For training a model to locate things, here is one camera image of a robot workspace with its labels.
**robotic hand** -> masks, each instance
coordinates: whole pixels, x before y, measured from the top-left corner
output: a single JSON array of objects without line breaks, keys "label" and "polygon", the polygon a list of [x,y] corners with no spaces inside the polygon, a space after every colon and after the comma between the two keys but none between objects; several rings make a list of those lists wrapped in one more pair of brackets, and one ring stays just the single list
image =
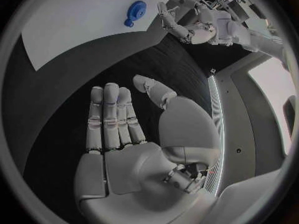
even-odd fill
[{"label": "robotic hand", "polygon": [[[130,193],[141,195],[153,187],[153,192],[159,190],[160,198],[161,193],[176,193],[177,189],[197,193],[205,181],[202,171],[218,161],[219,135],[203,108],[153,79],[136,75],[133,83],[164,109],[159,120],[161,147],[146,141],[127,88],[115,83],[106,84],[104,89],[94,87],[87,153],[81,157],[75,175],[79,206],[85,200],[111,201]],[[190,165],[195,173],[188,170]]]},{"label": "robotic hand", "polygon": [[174,9],[167,10],[166,4],[158,3],[159,16],[162,19],[162,26],[183,43],[199,44],[209,42],[212,45],[230,46],[237,43],[244,49],[253,52],[261,51],[270,56],[285,62],[284,49],[282,44],[264,35],[248,30],[242,24],[232,20],[231,15],[222,10],[211,10],[206,5],[196,0],[173,0],[178,5],[194,9],[198,17],[195,24],[188,26],[178,25]]}]

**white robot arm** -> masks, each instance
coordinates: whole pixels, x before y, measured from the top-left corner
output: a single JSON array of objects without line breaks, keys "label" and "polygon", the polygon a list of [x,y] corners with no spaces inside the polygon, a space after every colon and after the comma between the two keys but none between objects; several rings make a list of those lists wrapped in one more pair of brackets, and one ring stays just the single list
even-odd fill
[{"label": "white robot arm", "polygon": [[173,0],[195,10],[198,22],[188,26],[178,25],[175,18],[175,9],[167,10],[162,2],[158,4],[159,15],[163,28],[168,30],[183,43],[199,44],[209,42],[212,45],[230,46],[237,43],[244,49],[253,52],[263,52],[285,62],[282,44],[248,30],[242,24],[232,20],[231,15],[222,10],[211,10],[206,5],[195,0]]}]

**gray frame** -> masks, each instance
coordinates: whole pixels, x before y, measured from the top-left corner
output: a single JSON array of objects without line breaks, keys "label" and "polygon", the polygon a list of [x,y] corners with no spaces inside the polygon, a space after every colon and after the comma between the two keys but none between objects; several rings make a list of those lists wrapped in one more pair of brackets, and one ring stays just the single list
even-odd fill
[{"label": "gray frame", "polygon": [[[39,6],[43,0],[26,0],[22,3],[17,13],[8,23],[6,30],[3,32],[0,41],[0,89],[2,91],[4,72],[11,51],[14,47],[21,29],[26,22],[28,16],[34,8]],[[293,51],[299,50],[299,39],[294,29],[294,26],[288,19],[287,15],[280,8],[275,0],[252,0],[258,5],[267,17],[273,22],[278,29],[283,41],[286,44],[288,53],[288,62],[290,70],[294,78],[296,87],[299,83],[298,63],[299,55]],[[299,107],[296,107],[296,116],[298,115]],[[5,139],[2,119],[0,121],[0,167],[4,178],[7,180],[14,195],[21,202],[22,206],[38,223],[66,223],[47,208],[31,191],[28,185],[20,175]],[[294,143],[298,143],[298,116],[296,118],[294,128]],[[284,162],[281,172],[279,173],[276,182],[271,186],[270,190],[254,203],[243,215],[241,215],[234,223],[258,223],[264,220],[278,205],[282,198],[287,193],[288,189],[294,182],[299,172],[299,145],[293,145],[289,156]]]}]

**dark floor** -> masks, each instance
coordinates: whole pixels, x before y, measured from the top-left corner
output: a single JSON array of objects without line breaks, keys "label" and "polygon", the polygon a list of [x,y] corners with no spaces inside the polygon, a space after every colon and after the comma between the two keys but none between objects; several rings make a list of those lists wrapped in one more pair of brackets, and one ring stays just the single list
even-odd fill
[{"label": "dark floor", "polygon": [[200,65],[175,38],[168,35],[159,45],[137,53],[96,76],[74,93],[41,131],[24,172],[29,186],[49,208],[69,223],[85,223],[75,206],[73,179],[85,150],[90,89],[95,85],[104,86],[107,82],[129,88],[147,140],[159,144],[157,124],[162,110],[133,87],[133,76],[140,74],[161,81],[179,95],[193,99],[211,114],[207,79]]}]

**humanoid robot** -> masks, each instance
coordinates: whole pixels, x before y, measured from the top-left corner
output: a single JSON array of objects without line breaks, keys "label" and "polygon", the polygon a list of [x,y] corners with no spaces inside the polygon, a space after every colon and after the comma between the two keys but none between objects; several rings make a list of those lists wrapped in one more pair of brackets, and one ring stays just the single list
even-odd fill
[{"label": "humanoid robot", "polygon": [[246,50],[263,52],[280,59],[285,63],[283,45],[264,35],[247,29],[233,21],[230,13],[223,10],[211,10],[196,0],[172,0],[179,6],[194,9],[197,22],[181,26],[175,22],[175,10],[178,6],[167,10],[166,4],[158,3],[162,26],[183,43],[199,44],[209,42],[212,45],[230,46],[233,43],[242,45]]},{"label": "humanoid robot", "polygon": [[206,170],[219,159],[219,134],[202,107],[154,79],[133,83],[164,110],[160,146],[146,141],[127,88],[92,89],[75,176],[77,205],[91,223],[169,223],[204,195]]}]

